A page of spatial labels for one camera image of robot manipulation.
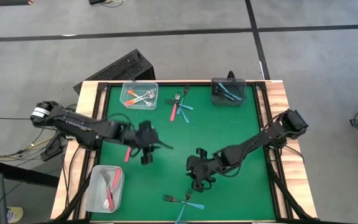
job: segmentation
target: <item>green mat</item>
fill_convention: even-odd
[[[208,157],[230,144],[239,144],[259,133],[252,87],[247,87],[248,99],[241,107],[214,106],[209,86],[191,86],[184,105],[190,120],[183,116],[170,122],[172,105],[164,99],[173,98],[182,86],[160,86],[158,105],[153,111],[129,110],[119,101],[121,87],[112,87],[107,115],[124,113],[137,125],[150,120],[159,138],[175,149],[157,149],[152,164],[142,166],[140,155],[124,162],[126,146],[104,142],[100,164],[122,167],[125,174],[121,206],[114,213],[92,213],[91,220],[101,221],[174,221],[181,203],[161,199],[163,194],[183,199],[191,186],[186,174],[186,159],[196,155],[196,148],[208,151]],[[118,116],[114,119],[125,120]],[[247,156],[240,174],[235,178],[214,175],[211,190],[194,192],[190,202],[205,205],[204,210],[186,206],[183,221],[191,220],[274,220],[273,203],[262,149]]]

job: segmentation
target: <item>floor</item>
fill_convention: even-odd
[[[159,30],[197,31],[146,33]],[[232,70],[239,78],[283,80],[291,108],[310,125],[300,145],[318,216],[358,223],[358,132],[349,125],[358,112],[358,1],[127,0],[108,8],[36,0],[0,7],[0,154],[37,137],[27,119],[36,103],[76,103],[72,86],[133,49],[158,79]],[[21,167],[48,172],[61,158]],[[15,185],[6,181],[7,190]],[[54,195],[22,184],[7,199],[24,208],[20,223],[34,223],[48,219]],[[35,198],[43,203],[35,207]]]

